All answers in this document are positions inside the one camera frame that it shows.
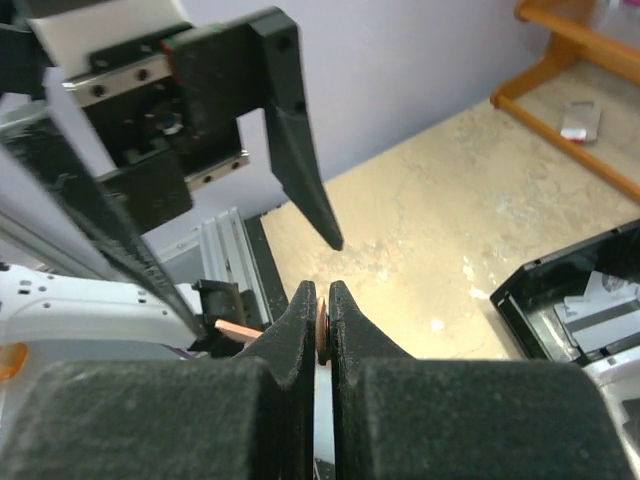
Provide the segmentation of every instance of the beige tabletop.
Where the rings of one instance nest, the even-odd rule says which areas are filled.
[[[640,216],[640,207],[488,101],[328,182],[332,251],[297,209],[263,219],[289,298],[344,280],[421,358],[518,357],[489,295],[521,264]]]

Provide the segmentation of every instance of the plastic container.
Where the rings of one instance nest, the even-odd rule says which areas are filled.
[[[491,295],[527,357],[586,366],[640,346],[634,336],[583,352],[567,338],[553,306],[582,295],[594,270],[640,282],[640,220],[523,265]]]

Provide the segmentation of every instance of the silver object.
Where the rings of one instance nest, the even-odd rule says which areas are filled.
[[[164,55],[151,57],[100,75],[89,75],[64,82],[82,108],[100,103],[171,75],[171,68]]]
[[[200,279],[237,283],[243,292],[255,294],[263,325],[272,322],[244,222],[235,208],[196,227],[159,252],[158,258],[175,283]]]
[[[237,170],[240,167],[244,167],[249,164],[249,152],[242,150],[240,154],[235,157],[231,157],[225,160],[223,163],[219,163],[213,167],[206,168],[200,172],[187,175],[184,179],[190,192],[204,187],[205,185],[218,180],[225,175]]]

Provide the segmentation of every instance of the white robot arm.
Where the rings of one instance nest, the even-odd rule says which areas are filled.
[[[200,296],[177,285],[194,314]],[[136,340],[189,348],[195,335],[163,302],[131,283],[51,275],[0,263],[0,345],[36,340]]]

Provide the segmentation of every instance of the white wall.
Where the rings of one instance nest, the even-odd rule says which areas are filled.
[[[515,0],[183,0],[198,25],[274,3],[301,27],[308,107],[327,179],[486,98],[546,41],[514,19]],[[54,111],[95,173],[104,173],[109,161],[60,81],[59,72],[48,79]],[[242,133],[252,164],[198,192],[191,212],[151,232],[154,246],[231,206],[249,216],[285,199],[268,170],[261,115],[243,118]],[[2,172],[7,161],[0,156]],[[14,170],[0,176],[0,188],[58,223]]]

